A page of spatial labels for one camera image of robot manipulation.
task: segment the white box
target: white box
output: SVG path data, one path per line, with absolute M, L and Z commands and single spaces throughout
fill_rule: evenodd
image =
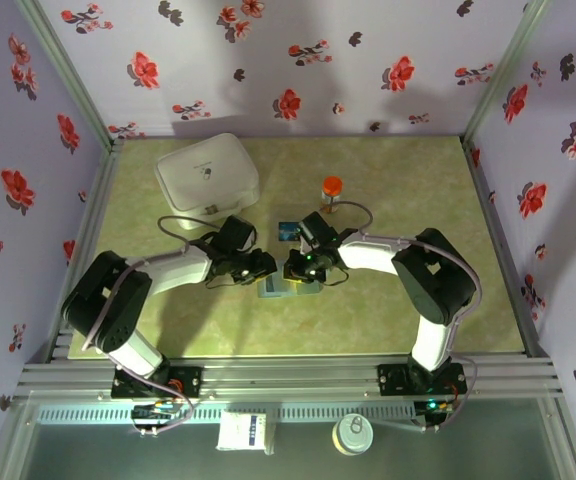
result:
M 241 142 L 222 133 L 161 157 L 155 175 L 175 215 L 206 222 L 239 213 L 259 200 L 259 173 Z M 201 225 L 177 220 L 181 228 Z

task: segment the black bracket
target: black bracket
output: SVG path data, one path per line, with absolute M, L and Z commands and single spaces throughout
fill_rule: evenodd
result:
M 168 386 L 173 389 L 181 389 L 181 392 L 189 398 L 199 398 L 201 389 L 201 367 L 169 367 L 167 371 Z M 115 370 L 115 378 L 110 392 L 112 398 L 152 398 L 170 397 L 168 392 L 149 387 L 135 380 L 123 370 Z
M 421 383 L 415 375 L 414 367 L 405 363 L 384 364 L 377 366 L 377 382 L 382 397 L 411 395 L 454 395 L 456 388 L 459 395 L 467 391 L 463 366 L 450 363 L 427 383 Z

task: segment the orange cap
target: orange cap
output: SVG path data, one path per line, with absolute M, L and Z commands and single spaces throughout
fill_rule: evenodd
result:
M 343 182 L 339 177 L 326 177 L 324 180 L 323 191 L 326 195 L 331 197 L 336 197 L 341 193 L 341 187 L 343 187 Z

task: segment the flower wallpaper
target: flower wallpaper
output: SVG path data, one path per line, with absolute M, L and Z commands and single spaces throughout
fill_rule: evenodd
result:
M 79 35 L 93 13 L 67 26 Z M 24 17 L 0 2 L 0 427 L 48 340 L 100 156 Z
M 550 6 L 473 148 L 576 427 L 575 1 Z
M 39 3 L 111 135 L 196 137 L 461 134 L 526 0 Z

